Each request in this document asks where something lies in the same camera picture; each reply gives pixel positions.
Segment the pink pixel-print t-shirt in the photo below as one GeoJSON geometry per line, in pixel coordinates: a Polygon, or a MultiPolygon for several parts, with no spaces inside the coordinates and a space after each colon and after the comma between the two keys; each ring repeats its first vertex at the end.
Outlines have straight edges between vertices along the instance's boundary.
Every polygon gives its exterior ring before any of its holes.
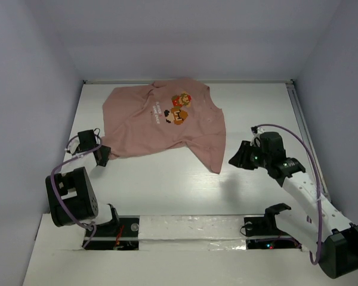
{"type": "Polygon", "coordinates": [[[115,88],[103,104],[103,122],[102,142],[112,159],[188,147],[211,172],[221,172],[224,114],[202,82],[182,78],[115,88]]]}

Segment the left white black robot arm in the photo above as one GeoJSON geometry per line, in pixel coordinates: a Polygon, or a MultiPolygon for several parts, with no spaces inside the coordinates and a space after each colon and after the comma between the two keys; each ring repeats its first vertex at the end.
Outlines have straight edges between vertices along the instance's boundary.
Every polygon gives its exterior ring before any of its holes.
{"type": "Polygon", "coordinates": [[[46,177],[50,214],[55,226],[78,225],[87,231],[99,227],[106,235],[119,231],[120,218],[114,206],[99,203],[90,174],[106,167],[110,148],[103,145],[100,130],[79,132],[65,147],[68,159],[46,177]]]}

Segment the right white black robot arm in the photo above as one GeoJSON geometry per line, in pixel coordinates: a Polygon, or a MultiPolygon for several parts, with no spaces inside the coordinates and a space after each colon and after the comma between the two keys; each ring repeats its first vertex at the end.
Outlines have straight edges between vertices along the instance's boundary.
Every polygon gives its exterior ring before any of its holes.
{"type": "Polygon", "coordinates": [[[323,195],[319,178],[312,179],[297,159],[286,155],[280,134],[266,132],[262,125],[251,131],[254,137],[242,141],[229,164],[265,169],[296,205],[279,203],[262,216],[246,217],[241,234],[261,241],[294,239],[309,251],[311,263],[332,279],[358,270],[358,225],[323,195]]]}

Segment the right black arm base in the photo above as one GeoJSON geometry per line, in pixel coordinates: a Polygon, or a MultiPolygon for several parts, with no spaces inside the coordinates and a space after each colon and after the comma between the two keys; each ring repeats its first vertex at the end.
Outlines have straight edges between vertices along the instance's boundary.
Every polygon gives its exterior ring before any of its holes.
{"type": "Polygon", "coordinates": [[[302,248],[302,245],[286,232],[271,228],[264,216],[244,217],[239,232],[246,238],[248,250],[300,250],[302,248]]]}

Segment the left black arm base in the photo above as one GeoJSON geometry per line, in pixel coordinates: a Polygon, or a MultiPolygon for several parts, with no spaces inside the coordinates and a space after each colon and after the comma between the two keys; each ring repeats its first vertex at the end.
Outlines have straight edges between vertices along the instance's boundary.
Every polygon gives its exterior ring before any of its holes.
{"type": "Polygon", "coordinates": [[[121,216],[119,223],[107,222],[97,226],[94,236],[86,231],[82,245],[86,250],[138,250],[139,216],[121,216]]]}

